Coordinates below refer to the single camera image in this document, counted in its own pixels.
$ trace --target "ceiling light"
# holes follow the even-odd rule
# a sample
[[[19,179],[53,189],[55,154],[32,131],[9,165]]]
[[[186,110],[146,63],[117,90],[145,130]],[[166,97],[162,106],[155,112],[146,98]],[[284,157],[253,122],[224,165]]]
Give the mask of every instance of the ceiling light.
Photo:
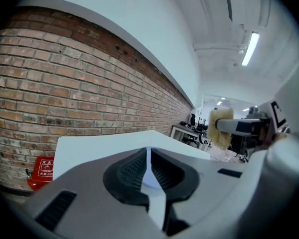
[[[251,59],[251,56],[253,55],[253,53],[255,51],[258,40],[259,40],[259,33],[252,32],[250,42],[249,42],[249,45],[247,48],[247,52],[245,54],[245,58],[244,58],[243,62],[241,63],[242,66],[248,65],[249,60]]]

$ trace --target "white panel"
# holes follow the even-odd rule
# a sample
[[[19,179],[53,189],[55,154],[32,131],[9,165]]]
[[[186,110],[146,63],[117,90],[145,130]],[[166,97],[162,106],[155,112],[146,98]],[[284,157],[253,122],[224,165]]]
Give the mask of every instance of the white panel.
[[[27,5],[31,4],[40,6],[28,0]],[[41,4],[55,5],[51,0]],[[194,106],[200,105],[200,68],[188,26],[174,0],[58,0],[58,6],[118,35],[162,71]]]

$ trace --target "desk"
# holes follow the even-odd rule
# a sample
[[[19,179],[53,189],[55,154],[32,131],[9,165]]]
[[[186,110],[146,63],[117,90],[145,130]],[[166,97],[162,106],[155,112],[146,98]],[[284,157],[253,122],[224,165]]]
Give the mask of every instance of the desk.
[[[208,152],[154,130],[99,136],[62,136],[55,151],[53,180],[79,164],[149,146],[210,160]]]
[[[198,133],[195,133],[193,130],[190,130],[189,128],[185,127],[184,125],[175,124],[175,125],[173,125],[173,129],[171,131],[170,138],[181,141],[183,139],[184,133],[191,135],[193,137],[197,137],[197,138],[199,137]],[[200,144],[199,149],[204,151],[207,147],[208,147],[208,144]]]

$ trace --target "red fire extinguisher box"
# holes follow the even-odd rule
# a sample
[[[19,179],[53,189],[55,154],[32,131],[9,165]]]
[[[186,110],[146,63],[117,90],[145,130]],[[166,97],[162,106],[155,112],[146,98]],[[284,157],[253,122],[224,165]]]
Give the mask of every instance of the red fire extinguisher box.
[[[54,157],[37,157],[32,172],[32,177],[28,178],[28,185],[34,191],[38,191],[53,179]]]

